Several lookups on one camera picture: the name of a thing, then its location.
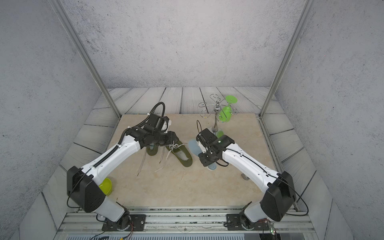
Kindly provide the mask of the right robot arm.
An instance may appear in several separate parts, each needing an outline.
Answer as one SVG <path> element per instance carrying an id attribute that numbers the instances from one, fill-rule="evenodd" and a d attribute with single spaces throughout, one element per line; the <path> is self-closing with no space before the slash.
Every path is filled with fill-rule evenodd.
<path id="1" fill-rule="evenodd" d="M 239 224 L 243 229 L 251 231 L 269 220 L 281 221 L 300 197 L 288 172 L 279 173 L 263 165 L 232 138 L 226 135 L 218 138 L 209 129 L 204 129 L 199 130 L 196 142 L 201 149 L 198 157 L 203 166 L 223 161 L 241 171 L 264 193 L 260 201 L 250 202 L 240 211 Z"/>

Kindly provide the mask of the grey insole one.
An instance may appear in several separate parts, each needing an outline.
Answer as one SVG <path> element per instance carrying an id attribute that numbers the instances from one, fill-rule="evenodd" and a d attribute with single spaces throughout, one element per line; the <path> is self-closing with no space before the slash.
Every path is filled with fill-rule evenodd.
<path id="1" fill-rule="evenodd" d="M 202 153 L 202 150 L 198 146 L 198 142 L 196 140 L 190 140 L 188 142 L 188 147 L 189 147 L 190 151 L 196 156 L 199 156 L 199 154 Z M 216 165 L 216 163 L 212 163 L 212 164 L 206 166 L 206 168 L 209 169 L 210 171 L 214 171 L 217 168 L 217 165 Z"/>

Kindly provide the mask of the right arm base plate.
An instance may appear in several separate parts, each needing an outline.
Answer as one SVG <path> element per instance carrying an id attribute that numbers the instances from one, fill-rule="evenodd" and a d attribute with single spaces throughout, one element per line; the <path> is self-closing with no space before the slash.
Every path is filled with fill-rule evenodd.
<path id="1" fill-rule="evenodd" d="M 252 222 L 243 214 L 227 214 L 223 225 L 229 231 L 263 231 L 270 228 L 269 220 L 261 219 Z"/>

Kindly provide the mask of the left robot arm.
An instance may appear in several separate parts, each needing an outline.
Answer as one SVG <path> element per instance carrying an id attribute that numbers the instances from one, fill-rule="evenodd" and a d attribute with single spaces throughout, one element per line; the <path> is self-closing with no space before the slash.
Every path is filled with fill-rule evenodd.
<path id="1" fill-rule="evenodd" d="M 155 114 L 155 104 L 149 115 L 139 124 L 123 130 L 119 141 L 90 163 L 67 172 L 67 195 L 86 213 L 96 213 L 116 225 L 118 231 L 133 230 L 130 212 L 112 201 L 100 189 L 105 178 L 131 155 L 141 149 L 153 146 L 169 146 L 179 140 L 176 133 L 169 131 L 170 120 L 162 111 Z"/>

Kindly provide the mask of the olive green shoe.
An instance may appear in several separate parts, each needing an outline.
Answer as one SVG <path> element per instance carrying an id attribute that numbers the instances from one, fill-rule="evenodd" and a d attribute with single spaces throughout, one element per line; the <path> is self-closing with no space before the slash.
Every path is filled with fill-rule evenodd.
<path id="1" fill-rule="evenodd" d="M 146 151 L 144 153 L 143 159 L 141 161 L 140 167 L 139 167 L 138 172 L 137 172 L 137 177 L 139 176 L 139 174 L 142 171 L 142 168 L 144 166 L 146 157 L 147 156 L 151 156 L 151 157 L 155 156 L 158 153 L 158 150 L 159 150 L 159 147 L 155 146 L 155 145 L 149 145 L 149 146 L 146 147 Z M 166 148 L 163 147 L 163 150 L 161 152 L 161 158 L 160 158 L 159 164 L 161 164 L 163 162 L 164 155 L 165 155 L 165 150 L 166 150 Z"/>
<path id="2" fill-rule="evenodd" d="M 193 158 L 191 153 L 187 149 L 186 145 L 180 140 L 174 142 L 171 145 L 165 146 L 165 150 L 168 151 L 165 163 L 162 167 L 155 170 L 154 173 L 159 172 L 165 167 L 166 161 L 169 158 L 170 154 L 174 155 L 179 160 L 179 162 L 186 168 L 190 167 L 193 164 Z"/>

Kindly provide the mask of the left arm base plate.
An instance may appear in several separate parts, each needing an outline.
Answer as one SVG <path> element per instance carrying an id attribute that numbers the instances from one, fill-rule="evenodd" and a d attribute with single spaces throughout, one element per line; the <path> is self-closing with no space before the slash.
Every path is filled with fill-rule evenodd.
<path id="1" fill-rule="evenodd" d="M 106 218 L 102 231 L 105 232 L 142 232 L 145 227 L 146 215 L 124 214 L 119 220 L 113 222 Z"/>

